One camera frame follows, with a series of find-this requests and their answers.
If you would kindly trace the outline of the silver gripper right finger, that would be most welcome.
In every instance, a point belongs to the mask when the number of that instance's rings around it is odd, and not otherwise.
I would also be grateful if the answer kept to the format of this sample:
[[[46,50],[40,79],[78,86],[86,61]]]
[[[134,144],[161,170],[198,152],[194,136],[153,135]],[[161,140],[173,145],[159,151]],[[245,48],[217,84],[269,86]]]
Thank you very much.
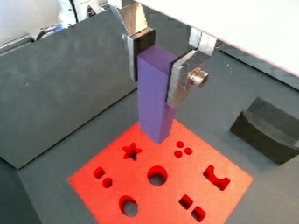
[[[173,63],[167,105],[177,108],[190,94],[191,87],[202,88],[209,80],[209,73],[202,70],[205,62],[211,58],[218,39],[193,28],[190,45],[194,47]]]

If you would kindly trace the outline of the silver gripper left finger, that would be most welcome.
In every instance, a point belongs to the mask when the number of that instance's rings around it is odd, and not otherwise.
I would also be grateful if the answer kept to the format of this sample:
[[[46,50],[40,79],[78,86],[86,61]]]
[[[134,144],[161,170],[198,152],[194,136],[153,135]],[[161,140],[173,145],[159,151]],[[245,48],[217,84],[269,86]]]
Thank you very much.
[[[124,26],[123,40],[128,50],[130,77],[138,81],[137,56],[155,45],[155,29],[147,24],[145,8],[139,2],[111,2],[110,7]]]

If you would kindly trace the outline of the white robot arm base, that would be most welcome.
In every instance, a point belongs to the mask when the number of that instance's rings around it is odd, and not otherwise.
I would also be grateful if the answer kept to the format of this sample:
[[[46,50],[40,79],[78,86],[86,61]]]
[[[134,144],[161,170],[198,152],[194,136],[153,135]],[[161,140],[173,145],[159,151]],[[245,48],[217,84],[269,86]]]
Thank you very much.
[[[78,22],[94,17],[108,8],[108,0],[59,0],[60,13],[58,18],[42,28],[30,31],[34,41],[52,35],[75,25]]]

